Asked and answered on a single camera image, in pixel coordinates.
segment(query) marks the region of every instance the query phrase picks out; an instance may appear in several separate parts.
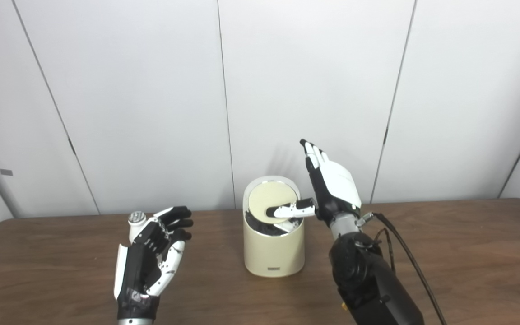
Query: cylindrical container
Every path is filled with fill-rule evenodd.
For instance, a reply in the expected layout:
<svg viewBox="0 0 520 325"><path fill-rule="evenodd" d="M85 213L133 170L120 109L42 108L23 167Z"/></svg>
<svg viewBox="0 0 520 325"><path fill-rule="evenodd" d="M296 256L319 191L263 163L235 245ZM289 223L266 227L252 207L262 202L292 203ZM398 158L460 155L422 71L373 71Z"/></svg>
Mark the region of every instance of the cylindrical container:
<svg viewBox="0 0 520 325"><path fill-rule="evenodd" d="M286 177L265 176L246 187L243 201L244 263L252 274L275 278L304 266L304 221L266 216L266 209L301 199Z"/></svg>

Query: black forearm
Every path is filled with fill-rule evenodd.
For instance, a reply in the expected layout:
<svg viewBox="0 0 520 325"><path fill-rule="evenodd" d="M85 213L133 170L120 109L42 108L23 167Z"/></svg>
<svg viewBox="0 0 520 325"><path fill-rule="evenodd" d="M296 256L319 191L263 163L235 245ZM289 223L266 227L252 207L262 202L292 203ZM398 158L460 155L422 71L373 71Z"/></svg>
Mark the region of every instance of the black forearm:
<svg viewBox="0 0 520 325"><path fill-rule="evenodd" d="M341 235L330 249L338 291L358 325L424 325L423 315L367 234Z"/></svg>

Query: wooden table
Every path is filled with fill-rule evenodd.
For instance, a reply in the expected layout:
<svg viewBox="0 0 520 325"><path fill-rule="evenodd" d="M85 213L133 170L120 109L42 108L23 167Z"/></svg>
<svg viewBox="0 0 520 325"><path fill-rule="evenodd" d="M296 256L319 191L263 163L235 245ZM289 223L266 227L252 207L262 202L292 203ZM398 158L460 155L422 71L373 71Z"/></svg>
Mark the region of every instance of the wooden table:
<svg viewBox="0 0 520 325"><path fill-rule="evenodd" d="M448 323L520 324L520 200L365 205L383 212L417 257ZM194 212L194 239L162 295L156 324L349 325L331 278L330 231L306 224L306 265L266 279L244 268L239 210ZM365 230L374 235L378 222ZM0 324L112 325L125 215L0 223ZM397 274L427 325L436 315L404 251Z"/></svg>

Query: robotic finger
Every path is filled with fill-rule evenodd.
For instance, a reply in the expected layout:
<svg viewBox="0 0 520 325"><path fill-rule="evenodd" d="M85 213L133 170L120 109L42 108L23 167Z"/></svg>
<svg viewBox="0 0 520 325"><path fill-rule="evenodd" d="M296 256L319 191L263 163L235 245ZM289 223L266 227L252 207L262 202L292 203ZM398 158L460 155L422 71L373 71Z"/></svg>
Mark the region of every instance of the robotic finger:
<svg viewBox="0 0 520 325"><path fill-rule="evenodd" d="M271 218L305 218L314 216L316 204L312 198L305 198L296 202L272 206L266 209L266 216Z"/></svg>

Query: small label on wall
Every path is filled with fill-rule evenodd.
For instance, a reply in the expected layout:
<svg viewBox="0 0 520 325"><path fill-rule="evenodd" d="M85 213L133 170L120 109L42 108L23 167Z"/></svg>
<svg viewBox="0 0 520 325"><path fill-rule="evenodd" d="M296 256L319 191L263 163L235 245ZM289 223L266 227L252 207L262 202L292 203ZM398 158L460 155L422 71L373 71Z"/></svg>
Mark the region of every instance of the small label on wall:
<svg viewBox="0 0 520 325"><path fill-rule="evenodd" d="M13 176L13 171L11 169L0 169L0 173L4 176Z"/></svg>

